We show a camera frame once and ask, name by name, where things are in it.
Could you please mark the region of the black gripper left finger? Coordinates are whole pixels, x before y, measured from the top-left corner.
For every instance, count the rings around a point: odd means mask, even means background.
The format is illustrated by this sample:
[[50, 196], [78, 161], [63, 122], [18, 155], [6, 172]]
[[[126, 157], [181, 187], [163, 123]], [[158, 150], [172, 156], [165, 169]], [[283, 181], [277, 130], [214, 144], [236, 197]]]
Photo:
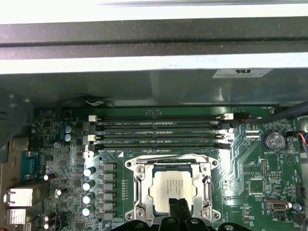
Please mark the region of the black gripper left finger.
[[177, 199], [169, 199], [169, 213], [159, 224], [148, 225], [145, 221], [133, 220], [113, 229], [113, 231], [179, 231], [180, 207]]

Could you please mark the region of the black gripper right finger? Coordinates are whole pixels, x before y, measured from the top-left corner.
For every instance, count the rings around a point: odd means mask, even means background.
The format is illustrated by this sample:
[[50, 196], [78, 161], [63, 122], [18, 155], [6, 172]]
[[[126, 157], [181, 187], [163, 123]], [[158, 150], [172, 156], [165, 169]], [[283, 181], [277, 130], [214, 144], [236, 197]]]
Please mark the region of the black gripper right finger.
[[217, 229], [200, 218], [193, 218], [185, 199], [179, 199], [180, 231], [241, 231], [242, 226], [235, 223], [223, 223]]

